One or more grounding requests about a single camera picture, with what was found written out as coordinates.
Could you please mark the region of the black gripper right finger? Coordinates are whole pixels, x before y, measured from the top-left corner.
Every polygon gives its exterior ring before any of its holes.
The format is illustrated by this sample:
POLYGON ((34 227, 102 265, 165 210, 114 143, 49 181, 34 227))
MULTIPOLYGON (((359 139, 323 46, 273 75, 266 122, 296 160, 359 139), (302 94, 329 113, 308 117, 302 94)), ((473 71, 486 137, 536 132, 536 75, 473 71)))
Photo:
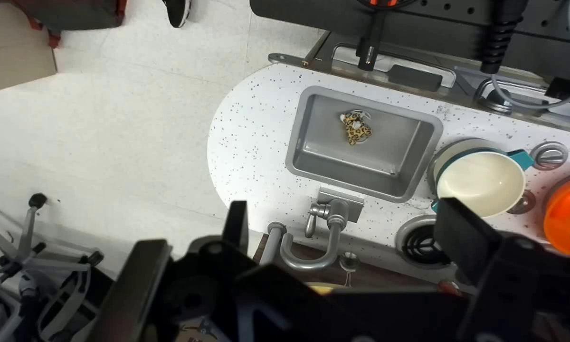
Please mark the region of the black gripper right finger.
POLYGON ((435 210, 437 246, 467 280, 479 280, 501 236, 456 198, 441 198, 435 210))

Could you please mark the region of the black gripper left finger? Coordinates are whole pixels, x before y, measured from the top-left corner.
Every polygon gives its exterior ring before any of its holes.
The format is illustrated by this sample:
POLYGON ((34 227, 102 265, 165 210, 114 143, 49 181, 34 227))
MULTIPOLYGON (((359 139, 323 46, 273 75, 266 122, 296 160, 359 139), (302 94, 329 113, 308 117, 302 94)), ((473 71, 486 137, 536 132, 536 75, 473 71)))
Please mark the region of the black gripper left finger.
POLYGON ((243 200, 230 204, 222 240, 241 253, 249 250, 247 204, 243 200))

